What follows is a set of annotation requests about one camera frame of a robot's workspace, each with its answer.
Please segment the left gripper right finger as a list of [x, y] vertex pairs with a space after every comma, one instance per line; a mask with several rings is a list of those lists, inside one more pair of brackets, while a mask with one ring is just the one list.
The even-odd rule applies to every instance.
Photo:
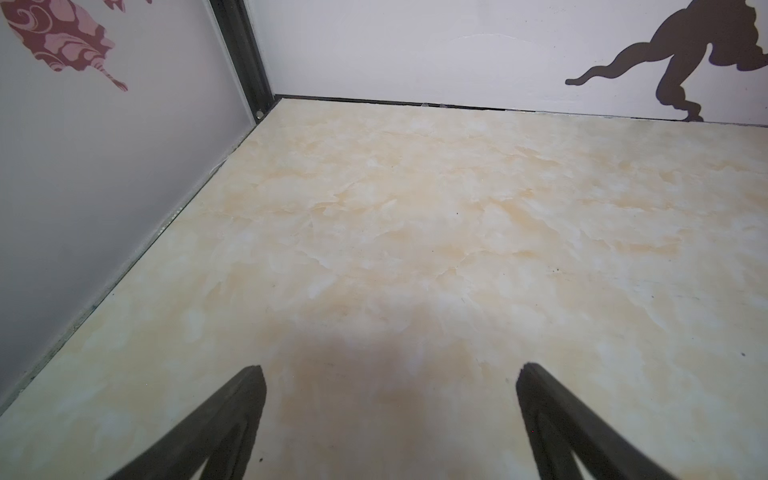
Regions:
[[671, 479], [543, 366], [526, 363], [515, 384], [541, 479]]

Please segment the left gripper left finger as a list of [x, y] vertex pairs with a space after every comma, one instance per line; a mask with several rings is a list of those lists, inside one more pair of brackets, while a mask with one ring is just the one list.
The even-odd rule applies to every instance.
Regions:
[[259, 366], [243, 368], [113, 479], [241, 479], [266, 403]]

